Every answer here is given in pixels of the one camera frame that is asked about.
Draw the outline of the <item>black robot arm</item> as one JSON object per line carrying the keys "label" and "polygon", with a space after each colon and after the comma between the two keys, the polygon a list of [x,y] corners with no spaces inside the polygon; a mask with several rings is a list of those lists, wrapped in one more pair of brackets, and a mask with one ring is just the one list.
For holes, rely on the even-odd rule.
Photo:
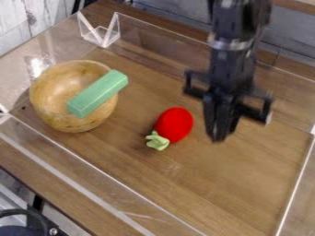
{"label": "black robot arm", "polygon": [[272,93],[254,84],[256,48],[270,21],[272,0],[208,0],[209,70],[184,72],[182,92],[202,100],[205,133],[221,142],[242,117],[266,124]]}

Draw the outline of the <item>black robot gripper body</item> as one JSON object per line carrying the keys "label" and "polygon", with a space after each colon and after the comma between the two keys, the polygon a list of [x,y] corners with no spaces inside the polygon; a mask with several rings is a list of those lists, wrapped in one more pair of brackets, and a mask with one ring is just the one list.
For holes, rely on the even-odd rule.
{"label": "black robot gripper body", "polygon": [[256,52],[253,49],[212,50],[209,70],[184,72],[182,91],[201,100],[205,95],[213,96],[217,101],[234,106],[241,117],[266,124],[270,118],[273,96],[256,87],[254,71]]}

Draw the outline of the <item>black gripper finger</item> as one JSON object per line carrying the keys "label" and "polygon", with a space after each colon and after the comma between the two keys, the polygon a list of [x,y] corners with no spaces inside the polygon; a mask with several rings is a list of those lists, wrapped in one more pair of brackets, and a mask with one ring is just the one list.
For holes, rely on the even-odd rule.
{"label": "black gripper finger", "polygon": [[225,140],[228,135],[236,130],[241,114],[234,106],[224,104],[221,106],[221,139]]}
{"label": "black gripper finger", "polygon": [[202,98],[205,132],[212,142],[221,142],[226,136],[226,106],[213,96]]}

